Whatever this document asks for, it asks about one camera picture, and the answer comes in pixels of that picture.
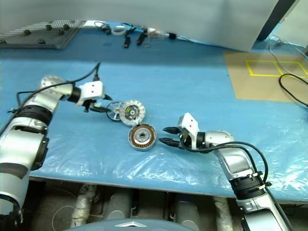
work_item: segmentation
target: blue table surface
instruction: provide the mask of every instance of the blue table surface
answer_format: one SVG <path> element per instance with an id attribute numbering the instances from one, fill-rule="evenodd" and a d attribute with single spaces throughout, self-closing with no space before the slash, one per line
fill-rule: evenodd
<path id="1" fill-rule="evenodd" d="M 106 93 L 114 100 L 141 101 L 146 108 L 143 122 L 153 125 L 158 137 L 173 138 L 162 128 L 176 126 L 179 117 L 190 112 L 200 130 L 226 130 L 236 140 L 260 148 L 278 199 L 308 201 L 306 108 L 237 100 L 223 57 L 228 49 L 168 39 L 153 40 L 145 49 L 135 45 L 138 36 L 133 33 L 130 48 L 123 49 L 123 37 L 82 29 L 64 50 L 0 50 L 1 126 L 11 116 L 7 109 L 16 107 L 17 91 L 35 89 L 46 74 L 78 78 L 101 61 Z M 259 41 L 252 52 L 267 49 L 268 41 Z M 274 50 L 294 53 L 287 45 Z M 214 154 L 188 153 L 160 142 L 139 152 L 128 143 L 129 130 L 105 114 L 84 113 L 81 107 L 60 102 L 50 125 L 46 160 L 32 176 L 233 196 Z M 263 170 L 260 157 L 253 156 Z"/>

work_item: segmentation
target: metal disc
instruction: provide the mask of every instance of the metal disc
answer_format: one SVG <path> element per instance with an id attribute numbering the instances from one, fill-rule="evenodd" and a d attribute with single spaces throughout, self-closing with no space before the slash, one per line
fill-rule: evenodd
<path id="1" fill-rule="evenodd" d="M 110 104 L 108 104 L 107 105 L 107 109 L 109 109 L 109 111 L 107 112 L 108 118 L 113 121 L 121 121 L 120 108 L 122 105 L 123 105 L 122 101 L 113 101 Z"/>
<path id="2" fill-rule="evenodd" d="M 135 149 L 147 151 L 156 141 L 156 131 L 149 124 L 136 125 L 129 131 L 128 141 Z"/>
<path id="3" fill-rule="evenodd" d="M 128 126 L 140 124 L 144 117 L 145 108 L 143 104 L 137 100 L 126 101 L 120 108 L 120 119 Z"/>

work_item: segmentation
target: perforated metal plate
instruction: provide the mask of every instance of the perforated metal plate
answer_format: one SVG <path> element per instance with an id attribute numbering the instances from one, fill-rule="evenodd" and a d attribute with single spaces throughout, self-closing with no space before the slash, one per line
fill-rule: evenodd
<path id="1" fill-rule="evenodd" d="M 82 24 L 83 21 L 55 20 L 25 26 L 0 35 L 0 48 L 63 49 Z"/>

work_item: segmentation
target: blue mat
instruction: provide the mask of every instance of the blue mat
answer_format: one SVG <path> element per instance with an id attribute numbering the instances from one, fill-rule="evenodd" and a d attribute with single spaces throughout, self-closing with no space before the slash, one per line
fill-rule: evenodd
<path id="1" fill-rule="evenodd" d="M 151 41 L 145 49 L 134 44 L 138 36 L 132 34 L 130 48 L 123 49 L 123 37 L 82 29 L 63 51 L 2 49 L 1 126 L 11 116 L 6 111 L 17 105 L 17 91 L 35 89 L 46 74 L 78 78 L 102 61 L 106 93 L 114 100 L 141 101 L 144 123 L 153 125 L 158 137 L 172 137 L 162 128 L 176 126 L 190 112 L 200 130 L 222 129 L 260 148 L 278 199 L 308 201 L 306 108 L 235 99 L 223 58 L 227 49 L 168 39 Z M 267 44 L 258 42 L 253 51 L 268 52 Z M 289 53 L 290 48 L 276 52 Z M 214 154 L 193 154 L 159 142 L 147 152 L 136 151 L 128 143 L 130 127 L 83 110 L 60 102 L 50 124 L 46 160 L 32 176 L 233 196 Z M 253 156 L 264 170 L 260 157 Z"/>

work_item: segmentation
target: silver robot arm segment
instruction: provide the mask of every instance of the silver robot arm segment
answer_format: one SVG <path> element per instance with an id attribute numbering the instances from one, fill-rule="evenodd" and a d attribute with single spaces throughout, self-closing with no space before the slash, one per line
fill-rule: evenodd
<path id="1" fill-rule="evenodd" d="M 234 141 L 233 136 L 225 131 L 200 132 L 198 122 L 189 113 L 180 118 L 177 127 L 168 127 L 164 131 L 179 134 L 181 142 L 170 138 L 161 138 L 161 142 L 192 152 L 202 152 Z M 237 205 L 244 212 L 244 231 L 289 231 L 275 203 L 265 190 L 265 184 L 260 178 L 261 172 L 253 170 L 245 151 L 231 147 L 216 149 L 213 152 L 232 186 Z"/>
<path id="2" fill-rule="evenodd" d="M 45 76 L 40 89 L 64 83 L 58 76 Z M 75 87 L 64 84 L 45 89 L 30 98 L 0 136 L 0 215 L 21 214 L 29 173 L 39 169 L 48 150 L 48 125 L 60 100 L 81 106 L 104 98 L 101 81 Z"/>

